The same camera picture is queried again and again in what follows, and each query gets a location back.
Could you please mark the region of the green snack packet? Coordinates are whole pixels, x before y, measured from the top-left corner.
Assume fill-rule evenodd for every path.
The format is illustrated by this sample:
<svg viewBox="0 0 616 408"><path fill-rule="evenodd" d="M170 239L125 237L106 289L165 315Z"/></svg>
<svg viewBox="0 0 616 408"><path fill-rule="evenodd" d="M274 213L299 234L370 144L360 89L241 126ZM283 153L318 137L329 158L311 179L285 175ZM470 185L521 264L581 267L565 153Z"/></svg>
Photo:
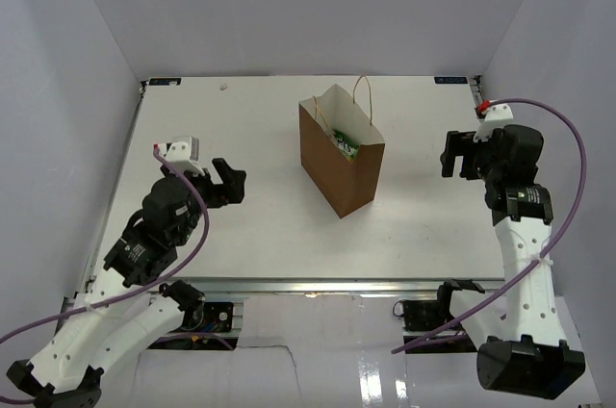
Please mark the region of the green snack packet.
<svg viewBox="0 0 616 408"><path fill-rule="evenodd" d="M352 140L347 134L333 129L331 139L337 149L346 157L349 162L352 162L359 151L360 145Z"/></svg>

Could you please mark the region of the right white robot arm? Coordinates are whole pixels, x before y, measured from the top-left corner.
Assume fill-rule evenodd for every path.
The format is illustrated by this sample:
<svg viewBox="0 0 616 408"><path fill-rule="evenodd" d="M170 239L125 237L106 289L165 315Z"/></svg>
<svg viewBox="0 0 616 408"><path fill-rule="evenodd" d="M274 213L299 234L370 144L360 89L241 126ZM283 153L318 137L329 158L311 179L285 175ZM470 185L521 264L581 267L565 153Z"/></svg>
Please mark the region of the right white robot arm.
<svg viewBox="0 0 616 408"><path fill-rule="evenodd" d="M543 254L552 238L552 201L535 183L544 139L535 129L506 125L489 138L450 131L440 157L451 177L457 160L466 180L481 180L500 244L503 312L495 304L470 315L484 292L470 280L449 280L450 296L434 306L448 330L462 326L476 348L476 372L488 391L555 400L585 372L582 352L570 348L556 310L552 261Z"/></svg>

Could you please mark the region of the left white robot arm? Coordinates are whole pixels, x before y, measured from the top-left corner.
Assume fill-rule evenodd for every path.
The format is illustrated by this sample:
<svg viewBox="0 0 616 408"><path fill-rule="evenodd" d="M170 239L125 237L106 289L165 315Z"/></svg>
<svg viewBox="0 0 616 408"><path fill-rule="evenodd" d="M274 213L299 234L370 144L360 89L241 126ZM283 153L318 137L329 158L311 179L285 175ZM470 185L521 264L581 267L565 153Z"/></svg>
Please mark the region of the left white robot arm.
<svg viewBox="0 0 616 408"><path fill-rule="evenodd" d="M93 407L113 370L166 333L201 323L202 292L168 279L182 267L178 248L197 225L209 223L209 210L243 202L246 173L216 158L221 180L215 183L206 169L160 162L162 178L104 258L83 306L39 320L63 326L36 355L8 368L8 379L26 394L22 404Z"/></svg>

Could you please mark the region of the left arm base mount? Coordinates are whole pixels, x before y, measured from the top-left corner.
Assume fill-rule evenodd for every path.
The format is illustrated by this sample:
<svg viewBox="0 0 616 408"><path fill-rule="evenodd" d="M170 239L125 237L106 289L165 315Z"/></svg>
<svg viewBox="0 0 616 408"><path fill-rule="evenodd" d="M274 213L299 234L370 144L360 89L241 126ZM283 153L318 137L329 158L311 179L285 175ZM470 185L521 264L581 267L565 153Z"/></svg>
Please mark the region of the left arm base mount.
<svg viewBox="0 0 616 408"><path fill-rule="evenodd" d="M204 302L193 312L186 329L192 332L230 332L234 309L232 302Z"/></svg>

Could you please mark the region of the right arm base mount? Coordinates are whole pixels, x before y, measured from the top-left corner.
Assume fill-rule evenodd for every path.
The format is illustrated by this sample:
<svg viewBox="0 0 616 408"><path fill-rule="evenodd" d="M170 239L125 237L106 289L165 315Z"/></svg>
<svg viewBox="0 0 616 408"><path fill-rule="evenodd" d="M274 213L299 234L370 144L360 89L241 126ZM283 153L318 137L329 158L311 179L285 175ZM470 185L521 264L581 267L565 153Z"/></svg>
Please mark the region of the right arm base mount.
<svg viewBox="0 0 616 408"><path fill-rule="evenodd" d="M407 332L430 331L451 320L437 300L399 300L392 312Z"/></svg>

